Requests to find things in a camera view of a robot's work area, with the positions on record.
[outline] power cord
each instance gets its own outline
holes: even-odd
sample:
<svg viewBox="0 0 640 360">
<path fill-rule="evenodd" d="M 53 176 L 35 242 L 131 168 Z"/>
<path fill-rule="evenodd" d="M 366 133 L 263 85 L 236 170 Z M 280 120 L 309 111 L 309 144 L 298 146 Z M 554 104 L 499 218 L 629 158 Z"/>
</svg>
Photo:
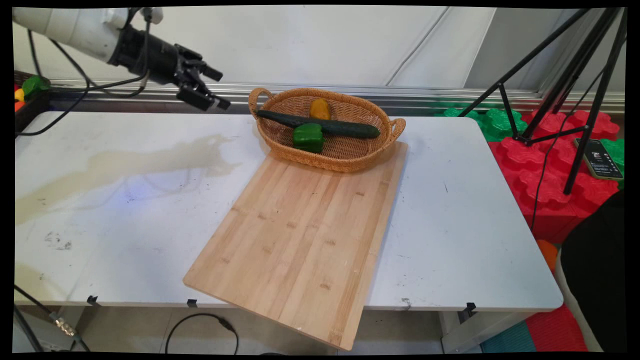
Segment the power cord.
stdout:
<svg viewBox="0 0 640 360">
<path fill-rule="evenodd" d="M 133 18 L 133 15 L 135 14 L 135 12 L 137 12 L 137 10 L 135 10 L 135 11 L 130 10 L 129 17 L 127 18 L 127 25 L 130 23 L 130 21 Z M 145 15 L 145 21 L 147 23 L 147 28 L 146 28 L 146 32 L 145 32 L 145 43 L 144 43 L 144 62 L 143 62 L 143 73 L 144 73 L 144 75 L 139 76 L 139 77 L 134 78 L 134 79 L 118 81 L 116 83 L 110 83 L 110 84 L 106 84 L 106 85 L 102 85 L 102 86 L 96 85 L 95 82 L 93 82 L 93 80 L 91 80 L 86 75 L 86 73 L 84 72 L 82 67 L 80 67 L 80 65 L 71 57 L 71 55 L 69 55 L 55 40 L 49 39 L 65 55 L 65 57 L 76 68 L 76 70 L 80 73 L 80 75 L 82 75 L 82 77 L 86 81 L 86 88 L 82 88 L 82 89 L 51 88 L 51 90 L 54 91 L 54 92 L 82 92 L 82 94 L 78 97 L 78 99 L 71 106 L 69 106 L 69 108 L 64 113 L 62 113 L 59 117 L 57 117 L 49 125 L 45 126 L 43 129 L 41 129 L 39 131 L 35 131 L 33 133 L 15 132 L 15 134 L 16 135 L 21 135 L 21 136 L 35 136 L 35 135 L 40 135 L 40 134 L 44 133 L 45 131 L 49 130 L 53 125 L 55 125 L 58 121 L 60 121 L 63 117 L 67 116 L 67 114 L 71 110 L 73 110 L 80 103 L 80 101 L 82 101 L 84 99 L 86 94 L 89 91 L 92 91 L 92 90 L 100 90 L 102 92 L 105 92 L 105 93 L 113 96 L 113 97 L 120 97 L 120 98 L 129 98 L 129 97 L 134 97 L 134 96 L 140 94 L 145 89 L 146 84 L 147 84 L 147 79 L 148 79 L 149 74 L 150 74 L 150 72 L 147 69 L 147 67 L 148 67 L 148 56 L 149 56 L 148 38 L 149 38 L 149 30 L 150 30 L 150 27 L 151 27 L 150 13 Z M 33 59 L 34 66 L 36 68 L 36 72 L 38 73 L 39 76 L 42 76 L 42 72 L 40 70 L 40 64 L 39 64 L 38 58 L 36 56 L 35 46 L 33 44 L 33 35 L 32 35 L 31 30 L 28 30 L 27 34 L 29 36 L 29 45 L 31 46 L 31 57 Z M 136 91 L 134 91 L 133 93 L 130 93 L 130 94 L 114 94 L 114 93 L 109 92 L 108 90 L 105 90 L 106 88 L 110 88 L 110 87 L 118 86 L 118 85 L 124 85 L 124 84 L 128 84 L 128 83 L 133 83 L 133 82 L 139 81 L 139 80 L 142 80 L 140 87 Z"/>
<path fill-rule="evenodd" d="M 171 335 L 173 335 L 173 332 L 178 327 L 178 325 L 182 324 L 185 320 L 193 318 L 193 317 L 196 317 L 196 316 L 210 316 L 212 318 L 216 318 L 216 319 L 218 319 L 218 322 L 220 323 L 220 325 L 222 325 L 225 329 L 229 330 L 230 332 L 233 332 L 234 335 L 236 335 L 236 349 L 234 350 L 234 355 L 236 355 L 238 353 L 238 345 L 239 345 L 240 340 L 238 338 L 238 333 L 236 332 L 234 327 L 231 326 L 231 323 L 229 323 L 226 319 L 224 319 L 223 317 L 220 317 L 218 315 L 209 314 L 209 313 L 197 313 L 197 314 L 192 314 L 192 315 L 189 315 L 189 316 L 183 318 L 182 320 L 180 320 L 177 324 L 175 324 L 173 326 L 173 328 L 169 332 L 169 336 L 166 337 L 166 343 L 164 344 L 164 353 L 165 354 L 169 354 L 169 352 L 168 352 L 169 341 L 171 341 Z"/>
<path fill-rule="evenodd" d="M 86 343 L 84 342 L 80 334 L 78 334 L 78 332 L 73 327 L 71 327 L 71 325 L 65 322 L 65 319 L 63 319 L 62 316 L 58 315 L 55 311 L 51 311 L 48 307 L 44 306 L 41 302 L 37 301 L 36 298 L 32 297 L 26 291 L 21 289 L 20 286 L 13 284 L 13 289 L 19 292 L 20 294 L 22 294 L 27 299 L 29 299 L 29 301 L 31 301 L 36 306 L 38 306 L 42 311 L 44 311 L 44 313 L 47 314 L 49 318 L 51 318 L 54 321 L 56 326 L 60 330 L 62 330 L 67 336 L 71 336 L 77 343 L 79 343 L 80 346 L 84 349 L 84 351 L 87 351 L 87 352 L 91 351 L 89 350 L 89 347 L 86 345 Z M 27 338 L 29 338 L 29 342 L 31 342 L 33 349 L 36 350 L 37 352 L 43 352 L 44 350 L 42 349 L 42 346 L 38 342 L 38 339 L 33 334 L 31 327 L 29 326 L 27 321 L 25 321 L 24 317 L 22 316 L 22 313 L 20 313 L 20 310 L 18 310 L 18 307 L 15 305 L 15 303 L 13 303 L 13 313 L 16 319 L 18 320 L 18 324 L 20 325 L 20 327 L 22 328 L 24 333 L 27 334 Z"/>
<path fill-rule="evenodd" d="M 40 342 L 38 342 L 38 338 L 36 338 L 36 335 L 33 333 L 33 330 L 31 330 L 31 327 L 29 326 L 27 321 L 24 319 L 22 313 L 20 312 L 18 307 L 15 305 L 15 303 L 13 303 L 13 315 L 15 316 L 15 319 L 18 320 L 18 325 L 20 325 L 20 328 L 22 329 L 24 334 L 27 336 L 27 339 L 31 343 L 33 350 L 36 350 L 36 352 L 44 352 L 44 349 L 40 345 Z"/>
<path fill-rule="evenodd" d="M 571 112 L 569 112 L 564 117 L 564 120 L 562 121 L 562 124 L 560 125 L 560 130 L 558 130 L 558 134 L 556 134 L 556 137 L 554 138 L 554 142 L 551 143 L 551 146 L 549 146 L 549 149 L 547 150 L 547 153 L 545 154 L 545 161 L 542 163 L 542 173 L 540 174 L 540 181 L 538 182 L 538 188 L 536 189 L 536 198 L 535 198 L 534 204 L 533 204 L 533 215 L 531 216 L 531 232 L 533 232 L 533 225 L 535 224 L 535 221 L 536 221 L 536 210 L 538 208 L 538 194 L 540 193 L 540 185 L 542 185 L 542 180 L 545 177 L 545 168 L 547 167 L 547 158 L 549 157 L 549 153 L 551 152 L 551 149 L 553 149 L 553 147 L 556 144 L 558 138 L 560 137 L 560 132 L 562 132 L 562 129 L 564 127 L 564 123 L 567 121 L 567 119 L 571 115 L 573 115 L 573 113 L 575 113 L 575 110 L 578 108 L 578 105 L 580 105 L 582 100 L 584 100 L 585 96 L 587 96 L 587 94 L 591 90 L 591 87 L 593 87 L 593 85 L 596 83 L 596 81 L 598 81 L 598 79 L 600 79 L 600 76 L 602 75 L 603 72 L 604 72 L 604 68 L 600 71 L 600 73 L 596 76 L 596 78 L 591 82 L 591 84 L 587 88 L 587 91 L 585 91 L 584 94 L 582 94 L 582 97 L 580 98 L 580 100 L 578 100 L 578 102 L 576 102 L 576 104 L 573 107 L 573 109 L 571 109 Z"/>
<path fill-rule="evenodd" d="M 52 128 L 53 125 L 55 125 L 56 123 L 58 123 L 58 121 L 60 121 L 63 117 L 67 116 L 67 114 L 73 110 L 76 105 L 78 105 L 80 103 L 80 101 L 82 101 L 82 99 L 84 99 L 84 97 L 86 96 L 86 94 L 89 92 L 89 87 L 91 86 L 90 82 L 89 82 L 89 78 L 86 77 L 86 74 L 84 73 L 84 70 L 80 67 L 80 65 L 78 65 L 78 63 L 76 63 L 76 61 L 69 56 L 69 54 L 67 54 L 67 52 L 62 48 L 62 46 L 60 46 L 56 41 L 51 40 L 50 41 L 67 57 L 67 59 L 69 61 L 71 61 L 71 64 L 73 64 L 73 66 L 78 70 L 78 72 L 80 72 L 80 75 L 84 76 L 84 80 L 86 81 L 86 88 L 83 89 L 83 93 L 82 95 L 80 95 L 76 101 L 71 104 L 71 106 L 69 106 L 69 108 L 63 112 L 62 114 L 60 114 L 59 117 L 57 117 L 55 120 L 53 120 L 51 123 L 49 123 L 49 125 L 43 127 L 41 130 L 35 131 L 33 133 L 20 133 L 18 131 L 15 132 L 16 135 L 21 135 L 21 136 L 35 136 L 35 135 L 40 135 L 42 133 L 44 133 L 45 131 L 49 130 L 50 128 Z"/>
</svg>

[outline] green bell pepper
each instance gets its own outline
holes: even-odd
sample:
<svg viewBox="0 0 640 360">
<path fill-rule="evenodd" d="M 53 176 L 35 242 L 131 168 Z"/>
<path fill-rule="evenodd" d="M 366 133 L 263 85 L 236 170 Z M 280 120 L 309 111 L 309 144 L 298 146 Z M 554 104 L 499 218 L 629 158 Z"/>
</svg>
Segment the green bell pepper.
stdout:
<svg viewBox="0 0 640 360">
<path fill-rule="evenodd" d="M 317 154 L 322 151 L 323 144 L 322 126 L 319 124 L 304 124 L 293 130 L 293 147 L 296 149 Z"/>
</svg>

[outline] black cable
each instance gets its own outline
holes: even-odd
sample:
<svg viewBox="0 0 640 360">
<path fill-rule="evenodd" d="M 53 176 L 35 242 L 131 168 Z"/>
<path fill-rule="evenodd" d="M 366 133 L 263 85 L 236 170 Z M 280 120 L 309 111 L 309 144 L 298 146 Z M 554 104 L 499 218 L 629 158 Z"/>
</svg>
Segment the black cable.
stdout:
<svg viewBox="0 0 640 360">
<path fill-rule="evenodd" d="M 45 312 L 45 314 L 47 314 L 47 316 L 49 316 L 50 318 L 59 318 L 60 316 L 58 314 L 56 314 L 54 311 L 51 311 L 48 307 L 44 306 L 41 302 L 37 301 L 36 298 L 32 297 L 31 295 L 29 295 L 26 291 L 24 291 L 23 289 L 20 288 L 20 286 L 17 286 L 16 284 L 13 284 L 13 289 L 18 291 L 19 293 L 21 293 L 24 297 L 26 297 L 27 299 L 29 299 L 29 301 L 31 301 L 32 303 L 34 303 L 36 306 L 38 306 L 42 311 Z M 18 308 L 16 307 L 15 303 L 13 304 L 13 312 L 16 313 L 16 316 L 20 316 L 22 317 L 21 314 L 19 314 Z M 22 330 L 25 332 L 25 334 L 28 333 L 28 331 L 31 330 L 31 328 L 29 327 L 29 324 L 25 322 L 25 325 L 27 327 L 27 330 L 25 330 L 25 328 L 23 327 Z M 91 350 L 89 350 L 89 347 L 86 346 L 86 343 L 84 343 L 84 340 L 82 339 L 82 337 L 80 336 L 80 334 L 76 331 L 75 335 L 73 335 L 73 339 L 80 344 L 80 346 L 82 346 L 82 348 L 84 349 L 84 351 L 87 352 L 91 352 Z"/>
<path fill-rule="evenodd" d="M 182 320 L 180 320 L 177 324 L 175 324 L 173 326 L 173 328 L 169 332 L 169 336 L 166 337 L 166 343 L 164 344 L 164 353 L 165 354 L 169 354 L 169 352 L 168 352 L 169 341 L 171 340 L 171 335 L 173 335 L 173 332 L 178 327 L 178 325 L 182 324 L 182 322 L 184 320 L 187 320 L 189 318 L 196 317 L 196 316 L 211 316 L 212 318 L 216 318 L 216 319 L 218 319 L 218 322 L 220 323 L 220 325 L 222 325 L 225 329 L 229 330 L 230 332 L 233 332 L 234 335 L 236 335 L 236 349 L 234 350 L 234 355 L 236 355 L 238 353 L 238 345 L 240 343 L 240 339 L 238 338 L 238 333 L 236 332 L 234 327 L 231 326 L 231 323 L 229 323 L 226 319 L 224 319 L 224 318 L 222 318 L 222 317 L 220 317 L 218 315 L 213 315 L 213 314 L 209 314 L 209 313 L 197 313 L 197 314 L 189 315 L 189 316 L 183 318 Z"/>
<path fill-rule="evenodd" d="M 602 75 L 602 73 L 604 72 L 604 68 L 600 71 L 600 73 L 598 73 L 598 75 L 596 76 L 596 78 L 591 82 L 591 84 L 589 85 L 589 87 L 587 88 L 587 91 L 584 92 L 584 94 L 582 94 L 582 97 L 580 98 L 580 100 L 578 100 L 578 102 L 576 102 L 575 106 L 573 107 L 573 109 L 571 109 L 571 112 L 569 112 L 565 117 L 564 120 L 562 121 L 562 124 L 560 125 L 560 130 L 558 130 L 558 134 L 556 134 L 556 137 L 554 138 L 554 142 L 551 143 L 551 146 L 549 146 L 549 149 L 547 150 L 547 153 L 545 154 L 545 161 L 542 163 L 542 173 L 540 174 L 540 181 L 538 182 L 538 188 L 536 189 L 536 198 L 534 200 L 533 203 L 533 215 L 531 216 L 531 232 L 533 232 L 533 225 L 535 224 L 536 221 L 536 210 L 538 208 L 538 193 L 540 192 L 540 185 L 542 185 L 542 180 L 545 177 L 545 168 L 547 167 L 547 158 L 549 157 L 549 153 L 551 152 L 551 149 L 553 149 L 554 145 L 556 144 L 558 138 L 560 137 L 560 133 L 562 132 L 562 128 L 564 127 L 564 123 L 566 122 L 566 120 L 573 115 L 573 113 L 575 112 L 575 110 L 578 108 L 578 105 L 580 105 L 580 103 L 582 102 L 582 100 L 584 100 L 585 96 L 587 96 L 587 94 L 589 93 L 589 91 L 591 90 L 591 87 L 593 87 L 593 85 L 596 83 L 596 81 L 598 81 L 598 79 L 600 79 L 600 76 Z"/>
<path fill-rule="evenodd" d="M 138 11 L 140 11 L 140 9 L 142 9 L 142 8 L 129 8 L 129 14 L 127 16 L 127 22 L 125 22 L 124 26 L 120 30 L 124 30 L 124 29 L 127 28 L 127 26 L 129 26 L 129 24 L 133 20 L 133 17 L 136 15 L 136 13 Z"/>
<path fill-rule="evenodd" d="M 39 302 L 36 299 L 34 299 L 31 295 L 27 294 L 26 291 L 20 289 L 20 286 L 17 286 L 16 284 L 13 284 L 13 289 L 18 291 L 19 293 L 21 293 L 24 297 L 29 299 L 29 301 L 31 301 L 32 303 L 36 304 L 40 309 L 42 309 L 42 311 L 47 313 L 47 316 L 49 316 L 49 314 L 51 314 L 53 312 L 53 311 L 49 310 L 48 307 L 42 305 L 41 302 Z"/>
<path fill-rule="evenodd" d="M 15 133 L 16 135 L 35 136 L 35 135 L 40 135 L 40 134 L 44 133 L 45 131 L 49 130 L 53 125 L 58 123 L 58 121 L 60 121 L 63 117 L 67 116 L 67 114 L 71 110 L 73 110 L 76 107 L 76 105 L 78 105 L 80 103 L 80 101 L 82 101 L 82 99 L 84 99 L 86 94 L 89 92 L 89 87 L 91 86 L 91 84 L 89 82 L 89 78 L 84 73 L 84 70 L 80 67 L 80 65 L 78 65 L 78 63 L 69 54 L 67 54 L 67 52 L 62 48 L 62 46 L 60 46 L 55 40 L 51 40 L 50 39 L 50 41 L 58 48 L 58 50 L 60 50 L 67 57 L 67 59 L 76 68 L 76 70 L 80 73 L 80 75 L 82 75 L 84 77 L 84 80 L 86 81 L 86 88 L 83 89 L 84 92 L 82 93 L 82 95 L 80 95 L 77 98 L 77 100 L 71 106 L 69 106 L 69 108 L 65 112 L 63 112 L 59 117 L 57 117 L 55 120 L 53 120 L 49 125 L 43 127 L 39 131 L 35 131 L 34 133 L 19 133 L 19 132 L 16 131 L 16 133 Z"/>
<path fill-rule="evenodd" d="M 129 24 L 129 22 L 131 21 L 131 18 L 133 17 L 133 15 L 137 11 L 138 10 L 135 10 L 133 13 L 130 12 L 130 15 L 129 15 L 130 17 L 127 19 L 127 24 L 126 25 Z M 42 71 L 40 70 L 40 63 L 38 61 L 38 56 L 36 55 L 36 49 L 35 49 L 35 46 L 33 44 L 33 35 L 32 35 L 31 30 L 27 30 L 27 34 L 29 36 L 29 46 L 31 48 L 31 59 L 33 60 L 33 65 L 36 68 L 36 73 L 38 74 L 38 76 L 42 76 Z M 145 37 L 145 65 L 144 65 L 145 74 L 148 71 L 147 70 L 148 54 L 149 54 L 149 51 L 148 51 L 148 46 L 147 46 L 147 38 Z M 94 87 L 98 87 L 98 84 L 96 84 L 93 80 L 91 80 L 91 78 L 89 78 L 88 76 L 87 76 L 87 78 L 89 79 L 89 82 L 91 83 L 91 85 L 93 85 Z M 136 91 L 134 91 L 134 92 L 132 92 L 130 94 L 116 94 L 116 93 L 110 92 L 109 90 L 106 90 L 106 89 L 103 89 L 103 88 L 98 89 L 98 90 L 101 91 L 101 92 L 104 92 L 105 94 L 113 96 L 113 97 L 118 97 L 118 98 L 121 98 L 121 99 L 128 99 L 130 97 L 134 97 L 134 96 L 140 94 L 142 91 L 144 91 L 144 89 L 145 89 L 145 86 L 141 86 Z"/>
<path fill-rule="evenodd" d="M 40 64 L 38 63 L 38 58 L 36 57 L 36 47 L 33 45 L 33 34 L 29 29 L 27 29 L 27 36 L 29 37 L 29 46 L 31 46 L 31 58 L 33 59 L 33 65 L 36 68 L 36 74 L 42 77 L 42 72 L 40 71 Z"/>
<path fill-rule="evenodd" d="M 27 336 L 27 339 L 31 343 L 33 350 L 36 350 L 37 352 L 44 352 L 44 349 L 42 348 L 42 345 L 38 341 L 38 338 L 33 333 L 33 330 L 31 330 L 31 327 L 27 323 L 27 320 L 24 319 L 24 317 L 22 316 L 22 313 L 20 312 L 18 307 L 15 305 L 15 303 L 13 303 L 13 315 L 15 316 L 15 319 L 18 320 L 18 325 L 20 325 L 20 328 L 22 329 L 24 334 Z"/>
<path fill-rule="evenodd" d="M 86 351 L 86 352 L 91 352 L 91 350 L 89 350 L 89 347 L 88 347 L 88 346 L 86 346 L 86 344 L 84 343 L 84 340 L 82 340 L 82 339 L 80 338 L 80 339 L 78 339 L 78 341 L 77 341 L 77 342 L 80 344 L 80 346 L 82 346 L 82 348 L 84 349 L 84 351 Z"/>
<path fill-rule="evenodd" d="M 147 76 L 147 60 L 148 60 L 148 55 L 149 55 L 149 29 L 151 27 L 151 18 L 150 17 L 145 17 L 145 21 L 147 22 L 147 28 L 146 28 L 146 32 L 145 32 L 145 43 L 144 43 L 144 62 L 143 62 L 143 74 L 138 76 L 137 78 L 133 78 L 133 79 L 129 79 L 129 80 L 122 80 L 122 81 L 117 81 L 115 83 L 110 83 L 110 84 L 105 84 L 105 85 L 100 85 L 100 86 L 93 86 L 91 88 L 88 89 L 88 91 L 94 91 L 94 90 L 101 90 L 101 89 L 106 89 L 106 88 L 111 88 L 114 86 L 120 86 L 120 85 L 125 85 L 125 84 L 130 84 L 130 83 L 134 83 L 136 81 L 140 81 L 142 79 L 145 79 Z M 53 92 L 83 92 L 85 91 L 85 89 L 80 89 L 80 88 L 59 88 L 59 87 L 52 87 L 51 91 Z"/>
<path fill-rule="evenodd" d="M 84 89 L 64 89 L 66 91 L 76 91 L 76 90 L 80 90 L 83 93 L 80 95 L 80 97 L 78 97 L 78 99 L 64 112 L 62 113 L 59 117 L 57 117 L 55 120 L 53 120 L 49 125 L 45 126 L 43 129 L 39 130 L 39 131 L 35 131 L 33 133 L 19 133 L 16 132 L 16 135 L 21 135 L 21 136 L 35 136 L 35 135 L 40 135 L 42 133 L 44 133 L 45 131 L 49 130 L 53 125 L 55 125 L 58 121 L 60 121 L 63 117 L 67 116 L 67 114 L 73 110 L 79 103 L 80 101 L 82 101 L 82 99 L 84 99 L 84 97 L 86 96 L 86 94 L 88 94 L 89 91 L 91 91 L 91 89 L 104 89 L 107 87 L 112 87 L 112 86 L 117 86 L 117 85 L 121 85 L 122 83 L 132 83 L 134 81 L 137 81 L 139 79 L 146 79 L 146 77 L 148 76 L 148 69 L 147 69 L 147 61 L 148 61 L 148 56 L 149 56 L 149 46 L 148 46 L 148 38 L 149 38 L 149 29 L 151 27 L 151 18 L 150 16 L 146 16 L 145 20 L 147 22 L 147 30 L 145 32 L 145 43 L 144 43 L 144 65 L 143 65 L 143 70 L 144 70 L 144 75 L 141 76 L 140 78 L 136 78 L 136 79 L 130 79 L 130 80 L 125 80 L 125 81 L 119 81 L 117 83 L 112 83 L 112 84 L 106 84 L 106 85 L 102 85 L 102 86 L 95 86 L 95 87 L 91 87 L 91 83 L 92 80 L 86 75 L 86 73 L 84 72 L 84 70 L 80 67 L 80 65 L 71 57 L 71 55 L 69 55 L 55 40 L 51 40 L 50 41 L 65 55 L 65 57 L 67 57 L 67 59 L 71 62 L 71 64 L 76 68 L 76 70 L 80 73 L 80 75 L 82 75 L 84 77 L 84 80 L 86 81 L 86 88 Z M 38 59 L 35 56 L 35 48 L 32 46 L 32 52 L 31 55 L 33 57 L 33 62 L 34 64 L 38 63 Z M 134 97 L 138 94 L 140 94 L 143 90 L 145 89 L 145 85 L 140 86 L 139 89 L 137 89 L 136 91 L 134 91 L 131 94 L 111 94 L 112 96 L 115 97 L 123 97 L 123 98 L 127 98 L 127 97 Z"/>
</svg>

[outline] table leg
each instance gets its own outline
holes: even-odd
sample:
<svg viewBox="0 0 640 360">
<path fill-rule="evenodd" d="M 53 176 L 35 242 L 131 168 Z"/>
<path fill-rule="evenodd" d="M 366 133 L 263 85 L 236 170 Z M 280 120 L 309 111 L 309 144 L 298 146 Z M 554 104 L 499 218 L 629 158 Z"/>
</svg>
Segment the table leg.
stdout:
<svg viewBox="0 0 640 360">
<path fill-rule="evenodd" d="M 535 313 L 480 312 L 442 336 L 445 354 L 463 353 Z"/>
</svg>

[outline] wicker basket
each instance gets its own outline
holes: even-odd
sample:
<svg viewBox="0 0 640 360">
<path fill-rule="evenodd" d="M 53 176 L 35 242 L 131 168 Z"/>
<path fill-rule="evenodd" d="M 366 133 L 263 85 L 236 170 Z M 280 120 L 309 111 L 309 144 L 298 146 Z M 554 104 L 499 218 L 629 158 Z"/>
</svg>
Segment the wicker basket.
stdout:
<svg viewBox="0 0 640 360">
<path fill-rule="evenodd" d="M 329 103 L 333 120 L 361 122 L 380 130 L 374 139 L 350 138 L 325 134 L 326 139 L 320 154 L 302 151 L 293 147 L 293 129 L 255 114 L 258 96 L 269 97 L 263 110 L 297 116 L 309 116 L 311 102 L 322 97 Z M 404 119 L 389 120 L 387 114 L 373 103 L 359 97 L 338 94 L 314 88 L 297 88 L 271 94 L 264 88 L 253 89 L 249 95 L 249 110 L 257 121 L 258 131 L 274 154 L 285 159 L 313 167 L 339 172 L 352 172 L 369 166 L 404 130 Z"/>
</svg>

